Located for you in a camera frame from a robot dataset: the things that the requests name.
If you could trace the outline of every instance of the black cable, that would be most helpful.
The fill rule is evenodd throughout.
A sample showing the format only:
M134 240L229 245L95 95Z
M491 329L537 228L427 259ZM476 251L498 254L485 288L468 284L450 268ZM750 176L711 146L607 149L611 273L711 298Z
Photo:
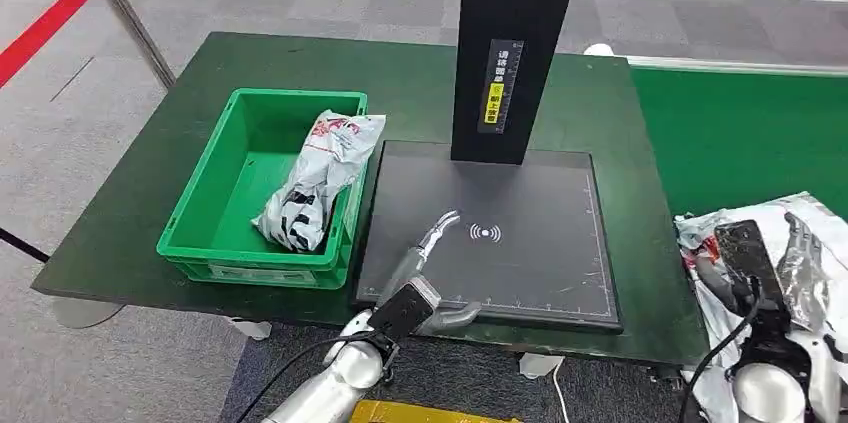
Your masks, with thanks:
M4 230L3 228L0 228L0 240L5 241L6 243L14 246L18 250L26 253L27 255L35 258L36 260L38 260L42 263L47 263L47 260L50 259L50 257L47 256L47 254L44 253L43 251L41 251L38 248L30 245L26 241L18 238L17 236L9 233L8 231Z
M365 339L370 338L371 336L374 336L374 333L375 332L371 331L371 332L368 332L368 333L357 333L355 335L338 336L336 338L330 338L329 340L323 340L323 341L319 341L317 343L313 343L313 344L307 346L306 348L300 350L296 355L294 355L287 362L285 362L285 364L283 364L283 366L280 367L279 370L277 370L277 372L274 374L274 376L271 377L271 379L268 380L268 383L265 384L265 387L262 388L262 391L260 391L259 394L257 394L255 397L253 397L253 400L250 402L249 405L247 405L247 408L244 409L241 416L239 416L238 419L234 423L241 423L242 421L244 421L244 419L247 418L247 415L249 415L250 412L253 410L253 407L256 406L257 403L259 403L259 400L262 399L262 396L265 394L266 391L268 391L269 388L271 388L271 386L274 384L274 382L277 381L277 379L279 379L280 376L295 361L302 358L305 354L309 353L310 351L317 350L318 348L320 348L322 346L332 345L332 344L338 343L340 341L350 342L350 341L365 340Z
M701 377L701 373L703 373L704 370L707 369L707 365L709 365L710 362L713 361L713 358L715 358L716 355L721 353L721 350L723 350L724 347L726 347L733 340L735 340L736 337L739 336L739 333L742 333L742 330L744 330L746 326L750 325L751 322L754 321L754 318L756 318L757 311L759 311L760 309L761 298L760 280L756 277L751 277L751 289L754 293L754 302L751 304L751 310L748 311L748 314L745 315L745 318L742 320L742 322L740 322L739 325L737 325L736 328L734 328L729 335L727 335L723 340L721 340L719 344L715 346L715 348L710 350L710 352L707 353L707 356L705 356L704 359L701 360L701 363L698 364L698 367L695 368L695 373L692 375L692 379L689 380L689 385L686 386L686 390L683 392L683 403L680 405L680 414L677 415L677 423L684 423L684 419L686 418L686 407L689 404L689 397L692 396L692 389L695 388L695 383L698 382L698 378Z

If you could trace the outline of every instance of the green mat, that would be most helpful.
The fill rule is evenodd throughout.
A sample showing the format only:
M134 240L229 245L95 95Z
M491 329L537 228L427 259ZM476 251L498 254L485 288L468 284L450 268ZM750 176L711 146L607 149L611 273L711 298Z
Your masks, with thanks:
M634 68L672 214L809 191L848 218L848 78Z

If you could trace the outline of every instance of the wireless charging symbol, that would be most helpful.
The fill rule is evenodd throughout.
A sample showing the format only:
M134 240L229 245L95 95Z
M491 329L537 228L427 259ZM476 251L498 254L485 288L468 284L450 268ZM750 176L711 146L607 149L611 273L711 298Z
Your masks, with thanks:
M477 223L474 223L468 230L468 235L471 237L472 240L485 238L487 240L492 240L497 243L501 241L503 233L501 232L501 227L498 225L495 225L491 228L482 228Z

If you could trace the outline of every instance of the red rope barrier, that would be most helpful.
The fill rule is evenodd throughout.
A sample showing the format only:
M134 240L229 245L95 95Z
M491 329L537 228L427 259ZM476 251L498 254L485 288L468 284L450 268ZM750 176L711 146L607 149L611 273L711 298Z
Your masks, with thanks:
M0 53L0 88L59 31L88 0L58 0Z

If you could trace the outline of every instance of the black vertical column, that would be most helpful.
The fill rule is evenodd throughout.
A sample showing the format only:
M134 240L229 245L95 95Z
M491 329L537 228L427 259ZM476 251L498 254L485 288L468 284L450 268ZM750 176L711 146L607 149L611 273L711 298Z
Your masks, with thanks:
M569 0L462 0L451 158L521 164Z

